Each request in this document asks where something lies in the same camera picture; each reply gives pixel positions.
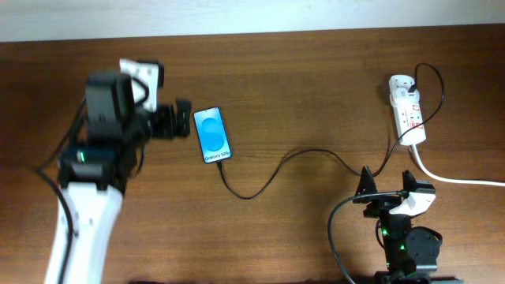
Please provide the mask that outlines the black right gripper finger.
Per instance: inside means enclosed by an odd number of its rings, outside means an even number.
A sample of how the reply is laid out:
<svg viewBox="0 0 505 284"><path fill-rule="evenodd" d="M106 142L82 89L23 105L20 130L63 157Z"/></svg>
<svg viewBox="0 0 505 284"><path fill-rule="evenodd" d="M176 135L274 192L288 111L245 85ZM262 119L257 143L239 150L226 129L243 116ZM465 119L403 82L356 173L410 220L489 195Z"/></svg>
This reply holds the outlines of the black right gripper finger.
<svg viewBox="0 0 505 284"><path fill-rule="evenodd" d="M409 170L402 173L402 186L406 192L413 192L417 188L417 180Z"/></svg>
<svg viewBox="0 0 505 284"><path fill-rule="evenodd" d="M373 196L378 193L374 177L368 166L364 166L361 170L360 181L354 195L354 204L367 204Z"/></svg>

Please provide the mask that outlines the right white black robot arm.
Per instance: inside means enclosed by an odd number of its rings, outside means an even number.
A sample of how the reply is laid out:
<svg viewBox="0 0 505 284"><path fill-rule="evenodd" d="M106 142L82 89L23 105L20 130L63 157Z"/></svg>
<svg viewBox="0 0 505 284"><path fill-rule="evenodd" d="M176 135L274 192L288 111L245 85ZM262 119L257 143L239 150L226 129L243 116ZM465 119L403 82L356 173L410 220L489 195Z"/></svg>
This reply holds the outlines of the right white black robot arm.
<svg viewBox="0 0 505 284"><path fill-rule="evenodd" d="M353 202L365 204L363 215L377 219L376 238L382 242L386 271L377 271L375 283L461 283L455 277L434 278L443 236L428 227L414 226L412 219L424 214L436 198L428 181L402 173L402 190L379 192L371 170L364 166Z"/></svg>

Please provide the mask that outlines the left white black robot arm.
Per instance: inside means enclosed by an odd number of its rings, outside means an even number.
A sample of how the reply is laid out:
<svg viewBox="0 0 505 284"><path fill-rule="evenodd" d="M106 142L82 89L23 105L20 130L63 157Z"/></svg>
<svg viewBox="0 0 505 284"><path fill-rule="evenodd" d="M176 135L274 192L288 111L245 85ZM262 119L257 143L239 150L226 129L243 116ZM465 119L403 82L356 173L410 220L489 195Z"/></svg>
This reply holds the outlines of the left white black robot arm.
<svg viewBox="0 0 505 284"><path fill-rule="evenodd" d="M153 95L145 80L127 73L88 77L69 143L56 153L58 178L43 177L58 198L46 283L101 282L126 185L140 173L146 143L189 135L191 102L150 110L144 104Z"/></svg>

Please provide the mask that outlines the blue Samsung Galaxy smartphone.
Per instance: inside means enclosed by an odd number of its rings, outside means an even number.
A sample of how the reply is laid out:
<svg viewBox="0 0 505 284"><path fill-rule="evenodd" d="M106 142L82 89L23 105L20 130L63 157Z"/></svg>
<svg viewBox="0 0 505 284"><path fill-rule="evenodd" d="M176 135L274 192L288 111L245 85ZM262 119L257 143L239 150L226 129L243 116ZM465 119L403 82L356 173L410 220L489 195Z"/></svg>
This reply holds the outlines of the blue Samsung Galaxy smartphone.
<svg viewBox="0 0 505 284"><path fill-rule="evenodd" d="M204 162L217 163L232 157L221 111L218 107L193 114Z"/></svg>

